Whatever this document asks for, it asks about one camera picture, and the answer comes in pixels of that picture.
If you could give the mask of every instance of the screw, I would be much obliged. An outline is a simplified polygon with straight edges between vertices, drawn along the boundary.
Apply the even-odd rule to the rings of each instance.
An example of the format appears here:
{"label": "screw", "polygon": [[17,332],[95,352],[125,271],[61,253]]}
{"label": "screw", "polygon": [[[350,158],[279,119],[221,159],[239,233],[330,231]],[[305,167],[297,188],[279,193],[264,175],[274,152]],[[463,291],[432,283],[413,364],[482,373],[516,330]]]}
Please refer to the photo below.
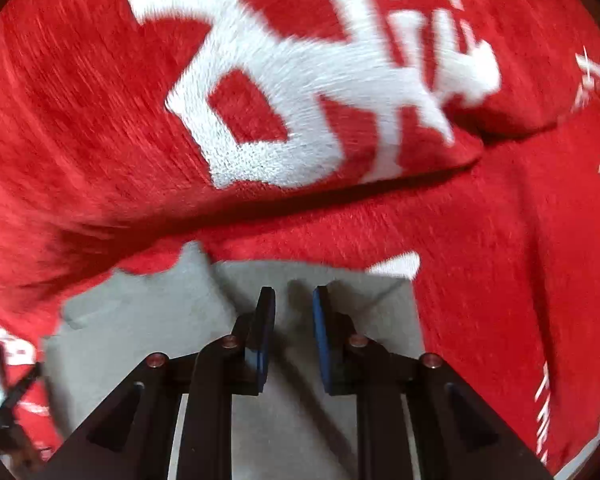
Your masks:
{"label": "screw", "polygon": [[349,344],[353,348],[364,348],[369,343],[369,339],[362,334],[353,334],[349,337]]}
{"label": "screw", "polygon": [[165,362],[167,362],[167,356],[160,352],[151,354],[146,359],[146,365],[149,368],[160,368],[165,364]]}
{"label": "screw", "polygon": [[438,354],[433,354],[431,352],[422,354],[420,356],[420,362],[424,364],[427,368],[431,368],[435,370],[436,368],[440,368],[445,362]]}
{"label": "screw", "polygon": [[222,338],[222,348],[236,348],[238,338],[235,335],[226,335]]}

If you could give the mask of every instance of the black metal bracket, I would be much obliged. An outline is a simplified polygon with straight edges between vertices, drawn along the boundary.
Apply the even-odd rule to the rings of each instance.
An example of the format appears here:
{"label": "black metal bracket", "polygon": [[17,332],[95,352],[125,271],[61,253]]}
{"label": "black metal bracket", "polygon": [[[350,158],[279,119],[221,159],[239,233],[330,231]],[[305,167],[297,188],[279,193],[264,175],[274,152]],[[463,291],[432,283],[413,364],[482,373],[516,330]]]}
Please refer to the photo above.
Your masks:
{"label": "black metal bracket", "polygon": [[314,330],[325,391],[356,395],[360,480],[412,480],[406,399],[422,480],[551,480],[513,430],[439,355],[412,359],[356,333],[314,291]]}
{"label": "black metal bracket", "polygon": [[[166,480],[176,419],[189,394],[178,480],[231,478],[233,395],[257,396],[267,380],[275,292],[230,335],[175,359],[147,356],[70,435],[34,480]],[[0,480],[13,476],[0,462]]]}
{"label": "black metal bracket", "polygon": [[[333,310],[325,286],[314,291],[313,312],[325,391],[357,399],[360,480],[413,480],[403,401],[422,480],[551,480],[439,355],[408,358],[356,333],[351,318]],[[166,480],[180,401],[189,394],[176,478],[230,480],[232,396],[262,392],[274,317],[275,293],[263,287],[255,311],[240,316],[230,335],[197,354],[149,355],[30,477]],[[3,430],[14,424],[7,408],[38,374],[32,370],[8,396],[0,412]],[[13,480],[1,462],[0,480]]]}

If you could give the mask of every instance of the red garment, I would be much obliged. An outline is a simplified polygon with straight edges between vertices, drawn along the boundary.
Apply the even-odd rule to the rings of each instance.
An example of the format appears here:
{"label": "red garment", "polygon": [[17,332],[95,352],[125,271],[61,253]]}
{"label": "red garment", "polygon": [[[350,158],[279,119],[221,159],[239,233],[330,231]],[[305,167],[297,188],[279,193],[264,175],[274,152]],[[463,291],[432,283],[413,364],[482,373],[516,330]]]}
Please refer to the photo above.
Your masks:
{"label": "red garment", "polygon": [[571,115],[598,59],[578,0],[11,0],[0,324],[37,344],[63,298],[194,238],[415,250],[427,347],[555,471],[600,425],[600,103]]}

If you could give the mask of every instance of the red fabric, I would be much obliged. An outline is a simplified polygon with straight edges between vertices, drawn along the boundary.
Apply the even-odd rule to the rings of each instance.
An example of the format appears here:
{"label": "red fabric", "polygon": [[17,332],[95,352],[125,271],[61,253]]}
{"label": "red fabric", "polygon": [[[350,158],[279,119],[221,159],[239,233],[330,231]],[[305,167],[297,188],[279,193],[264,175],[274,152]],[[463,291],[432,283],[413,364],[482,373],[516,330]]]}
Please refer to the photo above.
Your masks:
{"label": "red fabric", "polygon": [[[248,1],[280,34],[343,36],[329,0],[293,0],[304,18],[291,13],[287,21],[289,0]],[[418,126],[412,108],[403,110],[406,174],[471,163],[482,143],[466,130],[519,135],[555,123],[581,77],[574,53],[587,43],[591,57],[600,56],[600,34],[576,0],[503,1],[462,0],[462,12],[446,0],[378,3],[381,14],[413,6],[427,18],[443,6],[470,23],[477,41],[491,43],[502,72],[502,90],[477,110],[450,105],[458,122],[452,148]],[[345,153],[338,171],[293,191],[254,182],[210,186],[199,147],[164,105],[210,28],[179,19],[139,24],[127,0],[11,0],[0,15],[1,322],[26,335],[52,315],[30,305],[161,235],[217,222],[241,203],[355,184],[370,169],[377,133],[368,112],[320,97]],[[431,41],[423,44],[428,65]],[[247,138],[250,123],[259,139],[283,136],[254,94],[234,98],[216,109],[237,121],[236,108],[255,106],[258,117],[247,113],[242,124]],[[266,121],[272,129],[264,131]],[[16,322],[14,314],[24,318]],[[49,329],[52,318],[45,319]]]}
{"label": "red fabric", "polygon": [[[289,44],[353,41],[331,0],[241,1]],[[533,448],[546,399],[534,396],[548,362],[551,429],[541,450],[555,471],[600,418],[600,104],[568,115],[582,80],[574,55],[586,46],[597,60],[600,32],[577,0],[371,1],[396,68],[414,60],[391,11],[426,18],[427,91],[444,75],[437,10],[453,17],[462,52],[470,49],[463,20],[477,43],[488,42],[500,91],[473,107],[458,96],[446,102],[452,146],[413,107],[400,108],[397,164],[411,179],[355,188],[394,146],[380,148],[375,113],[316,94],[342,147],[339,167],[304,187],[221,189],[192,139],[204,124],[190,131],[166,106],[213,23],[177,13],[139,23],[129,0],[11,0],[0,15],[0,323],[37,344],[64,298],[115,264],[168,266],[194,238],[216,259],[352,269],[416,250],[427,347]],[[232,67],[206,99],[238,143],[285,142],[272,101],[300,75],[289,69],[286,86],[267,96],[245,67]],[[371,97],[386,95],[368,86]]]}

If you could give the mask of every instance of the gray surface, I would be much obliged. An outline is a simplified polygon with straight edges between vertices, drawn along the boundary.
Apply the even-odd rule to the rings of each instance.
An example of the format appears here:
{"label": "gray surface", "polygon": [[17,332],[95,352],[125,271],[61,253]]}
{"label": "gray surface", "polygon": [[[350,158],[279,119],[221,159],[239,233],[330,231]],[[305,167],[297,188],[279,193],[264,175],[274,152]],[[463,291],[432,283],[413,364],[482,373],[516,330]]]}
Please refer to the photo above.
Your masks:
{"label": "gray surface", "polygon": [[259,397],[234,397],[234,478],[356,477],[353,398],[323,393],[312,333],[312,290],[328,284],[334,307],[391,351],[424,350],[406,280],[295,262],[222,262],[209,267],[188,244],[173,269],[117,272],[67,303],[66,323],[46,345],[53,409],[65,432],[152,351],[176,357],[229,332],[254,309],[261,286],[276,291],[269,380]]}

